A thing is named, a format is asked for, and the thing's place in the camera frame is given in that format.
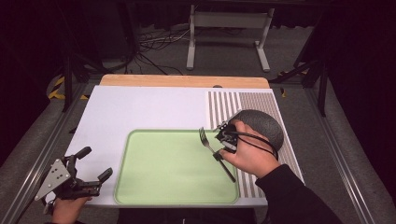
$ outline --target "black cable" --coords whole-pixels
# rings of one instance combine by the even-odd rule
[[[144,50],[141,50],[142,52],[147,52],[151,49],[155,50],[161,50],[169,45],[179,41],[188,31],[189,29],[184,29],[184,30],[177,30],[175,33],[172,33],[172,31],[169,31],[168,35],[157,35],[151,39],[146,39],[146,40],[140,40],[140,46],[144,48]]]
[[[139,59],[138,57],[136,57],[136,58],[137,58],[137,60],[139,60],[140,62],[145,63],[145,64],[148,64],[148,65],[174,69],[174,70],[178,71],[178,72],[183,76],[183,73],[182,73],[180,70],[178,70],[177,68],[175,68],[175,67],[165,66],[165,65],[158,65],[158,64],[151,64],[151,63],[146,63],[146,62],[142,61],[141,59]]]
[[[256,147],[256,148],[259,148],[259,149],[261,149],[261,150],[263,150],[263,151],[265,151],[265,152],[268,152],[268,153],[270,153],[271,155],[273,155],[273,156],[276,158],[275,154],[272,153],[272,151],[270,151],[270,150],[268,150],[268,149],[266,149],[266,148],[263,148],[263,147],[256,146],[256,145],[254,145],[254,144],[252,144],[252,143],[249,143],[248,141],[246,141],[246,140],[240,138],[239,136],[238,136],[238,139],[241,140],[242,142],[245,142],[246,144],[249,144],[249,145],[251,145],[251,146],[253,146],[253,147]]]
[[[248,143],[249,145],[251,145],[251,146],[253,146],[253,147],[257,147],[257,148],[259,148],[259,149],[261,149],[261,150],[264,150],[264,151],[266,151],[266,152],[272,154],[272,155],[276,158],[276,160],[278,160],[278,153],[277,153],[277,150],[276,150],[276,148],[275,148],[269,141],[267,141],[267,140],[265,140],[265,139],[263,139],[263,138],[261,138],[261,137],[259,137],[259,136],[256,136],[256,135],[254,135],[254,134],[251,134],[251,133],[241,133],[241,132],[224,132],[224,133],[233,133],[233,134],[238,134],[238,135],[244,135],[244,136],[252,137],[252,138],[255,138],[255,139],[259,140],[259,141],[262,141],[262,142],[264,142],[265,144],[267,144],[268,146],[270,146],[270,148],[273,150],[273,152],[271,152],[270,150],[265,149],[265,148],[263,148],[263,147],[259,147],[259,146],[256,146],[256,145],[254,145],[254,144],[251,144],[251,143],[249,143],[248,141],[245,141],[245,140],[241,139],[241,138],[238,136],[238,139],[242,140],[242,141],[245,142],[245,143]]]
[[[177,35],[179,33],[186,32],[188,30],[189,29],[175,30],[174,34]],[[169,36],[169,34],[163,35],[163,33],[165,33],[165,31],[162,31],[159,35],[156,35],[156,36],[151,35],[151,38],[146,38],[145,40],[141,40],[141,41],[150,41],[152,39],[159,39],[159,38],[163,38],[163,37]]]
[[[168,75],[165,71],[163,71],[161,69],[161,67],[159,67],[157,64],[155,64],[154,62],[152,62],[148,57],[144,56],[142,53],[138,53],[140,56],[142,56],[143,58],[145,58],[147,61],[149,61],[151,63],[151,65],[153,65],[154,67],[158,68],[158,70],[160,70],[164,75]]]
[[[181,29],[181,30],[176,30],[177,32],[180,32],[180,31],[187,31],[188,29]],[[165,33],[165,31],[162,31],[162,30],[158,30],[158,31],[150,31],[150,32],[146,32],[146,33],[141,33],[141,34],[138,34],[138,35],[151,35],[151,34],[153,34],[153,33],[159,33],[159,32],[161,32],[161,34],[162,33]]]
[[[142,35],[138,34],[138,35],[139,35],[139,37],[138,37],[139,41],[146,41],[146,40],[153,38],[153,36],[151,34],[142,34]]]
[[[124,74],[128,74],[128,63],[125,64],[125,70],[124,70]]]
[[[140,64],[136,61],[136,57],[134,57],[134,62],[137,64],[137,66],[139,66],[140,74],[143,75],[142,67],[141,67]]]

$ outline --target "gray ball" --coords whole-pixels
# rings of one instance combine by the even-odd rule
[[[279,123],[270,115],[254,109],[242,110],[233,119],[239,119],[250,126],[254,131],[268,138],[268,141],[280,150],[284,135]]]

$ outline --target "cable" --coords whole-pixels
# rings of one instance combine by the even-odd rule
[[[183,76],[183,73],[180,70],[178,70],[177,68],[175,68],[175,67],[165,66],[165,65],[157,65],[157,64],[153,63],[150,59],[148,59],[146,56],[144,56],[143,54],[141,54],[141,53],[138,53],[138,54],[141,55],[142,57],[144,57],[146,60],[148,60],[150,62],[150,63],[146,63],[146,62],[142,61],[141,59],[139,59],[138,57],[136,57],[137,60],[139,60],[142,63],[148,64],[148,65],[152,65],[152,66],[156,66],[157,68],[165,67],[165,68],[174,69],[174,70],[178,71]]]
[[[125,64],[125,70],[124,70],[124,74],[128,74],[128,63]]]
[[[241,132],[224,132],[224,133],[225,133],[225,134],[226,134],[226,133],[233,133],[233,134],[238,134],[238,135],[244,135],[244,136],[247,136],[247,137],[252,137],[252,138],[255,138],[255,139],[257,139],[257,140],[260,140],[260,141],[264,142],[265,144],[267,144],[268,146],[270,146],[270,148],[271,148],[273,151],[271,152],[270,150],[268,150],[268,149],[266,149],[266,148],[256,146],[256,145],[254,145],[254,144],[252,144],[252,143],[249,143],[248,141],[246,141],[246,140],[244,140],[244,139],[242,139],[242,138],[240,138],[240,137],[238,136],[238,139],[242,140],[243,142],[245,142],[245,143],[247,143],[247,144],[249,144],[249,145],[251,145],[251,146],[253,146],[253,147],[259,148],[259,149],[261,149],[261,150],[264,150],[264,151],[266,151],[266,152],[272,154],[272,155],[276,158],[276,160],[278,160],[278,153],[277,153],[276,148],[275,148],[270,142],[268,142],[267,140],[265,140],[265,139],[263,139],[263,138],[261,138],[261,137],[259,137],[259,136],[256,136],[256,135],[254,135],[254,134],[251,134],[251,133],[241,133]]]
[[[142,67],[140,66],[140,64],[136,61],[136,57],[134,57],[134,62],[137,64],[137,66],[139,66],[139,69],[140,69],[140,74],[142,74],[143,75],[143,72],[142,72]]]
[[[155,36],[155,38],[140,40],[139,44],[142,48],[144,48],[144,50],[142,50],[143,52],[147,52],[151,49],[161,50],[168,47],[172,43],[179,41],[180,39],[189,40],[188,38],[183,38],[183,36],[185,36],[189,32],[189,30],[190,29],[178,30],[175,33],[172,33],[172,31],[170,31],[168,35],[164,35],[161,37],[157,35]]]
[[[152,62],[148,57],[146,57],[146,56],[144,56],[142,53],[138,53],[140,56],[142,56],[143,58],[145,58],[147,61],[149,61],[150,63],[151,63],[151,65],[152,66],[154,66],[154,67],[156,67],[156,68],[158,68],[158,70],[160,70],[164,75],[168,75],[165,71],[163,71],[162,69],[161,69],[161,67],[159,67],[157,64],[155,64],[154,62]]]

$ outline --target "metal frame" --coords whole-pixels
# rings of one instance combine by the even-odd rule
[[[78,87],[76,88],[76,91],[73,95],[75,99],[78,99],[78,97],[82,95],[85,87],[86,84],[78,84]],[[70,107],[59,117],[46,145],[44,145],[43,149],[38,155],[35,164],[28,173],[20,190],[18,191],[17,196],[15,197],[11,206],[8,208],[8,211],[6,212],[6,215],[4,216],[1,223],[15,223],[17,218],[21,215],[23,208],[29,203],[30,200],[35,197],[35,186],[43,175],[50,156],[59,141],[60,134],[67,121],[72,116],[73,110],[77,103],[78,101],[73,101]]]
[[[322,128],[322,130],[326,134],[327,143],[330,148],[330,153],[332,158],[334,159],[335,165],[340,173],[341,178],[343,179],[344,185],[346,187],[346,191],[349,194],[349,197],[355,206],[356,212],[361,220],[361,223],[375,223],[372,214],[364,201],[363,196],[361,195],[361,188],[358,186],[355,177],[347,166],[347,161],[343,155],[342,149],[337,143],[335,136],[333,134],[332,128],[330,127],[329,122],[326,118],[321,116],[321,112],[316,109],[316,101],[317,97],[312,89],[305,89],[305,93],[307,95],[308,101],[313,107],[315,114],[317,116],[318,122]]]
[[[227,12],[198,12],[195,6],[191,5],[190,13],[190,44],[187,54],[187,70],[194,68],[195,59],[195,27],[231,27],[231,28],[251,28],[262,29],[260,41],[255,41],[255,47],[259,55],[262,70],[270,72],[270,65],[264,52],[264,42],[268,35],[268,30],[274,9],[270,8],[268,13],[227,13]]]

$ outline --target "green cutting board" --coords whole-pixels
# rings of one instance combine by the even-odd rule
[[[206,131],[214,150],[222,148]],[[236,178],[235,168],[224,161]],[[233,183],[198,130],[134,130],[128,136],[115,199],[125,205],[231,204],[239,197]]]

